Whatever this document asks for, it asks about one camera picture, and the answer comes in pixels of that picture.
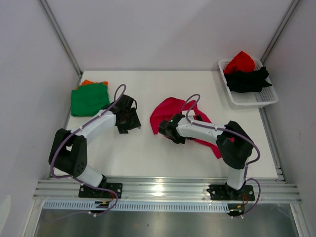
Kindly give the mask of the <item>pink t shirt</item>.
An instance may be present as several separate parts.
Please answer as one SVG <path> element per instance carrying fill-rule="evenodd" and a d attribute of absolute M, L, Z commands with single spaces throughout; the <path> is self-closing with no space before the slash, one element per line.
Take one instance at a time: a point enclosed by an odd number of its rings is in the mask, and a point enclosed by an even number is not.
<path fill-rule="evenodd" d="M 170 120 L 175 114 L 179 114 L 181 112 L 182 107 L 184 106 L 185 101 L 182 99 L 178 99 L 175 97 L 168 97 L 164 101 L 162 101 L 153 111 L 150 116 L 150 125 L 154 135 L 158 135 L 158 127 L 159 124 L 163 120 Z M 215 157 L 220 159 L 222 157 L 220 150 L 214 144 L 211 144 L 206 141 L 202 141 L 199 139 L 194 139 L 196 143 L 209 147 Z"/>

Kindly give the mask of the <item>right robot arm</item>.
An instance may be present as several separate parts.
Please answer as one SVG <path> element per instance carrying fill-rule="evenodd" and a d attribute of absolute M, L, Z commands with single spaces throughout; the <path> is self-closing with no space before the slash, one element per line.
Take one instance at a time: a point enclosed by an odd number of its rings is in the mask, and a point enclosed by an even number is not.
<path fill-rule="evenodd" d="M 237 122 L 216 126 L 202 121 L 200 116 L 175 114 L 170 120 L 160 122 L 158 132 L 176 144 L 184 144 L 191 139 L 215 145 L 229 167 L 226 195 L 237 199 L 243 194 L 246 163 L 252 155 L 254 143 Z"/>

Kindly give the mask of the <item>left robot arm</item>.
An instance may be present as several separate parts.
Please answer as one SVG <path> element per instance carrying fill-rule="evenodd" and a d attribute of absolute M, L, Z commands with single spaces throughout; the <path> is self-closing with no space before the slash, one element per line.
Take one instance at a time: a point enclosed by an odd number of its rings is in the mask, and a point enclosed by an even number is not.
<path fill-rule="evenodd" d="M 54 178 L 74 178 L 90 187 L 95 197 L 103 197 L 107 192 L 107 178 L 88 165 L 87 148 L 89 143 L 113 127 L 119 134 L 141 128 L 135 99 L 123 94 L 77 129 L 59 129 L 48 160 L 51 175 Z"/>

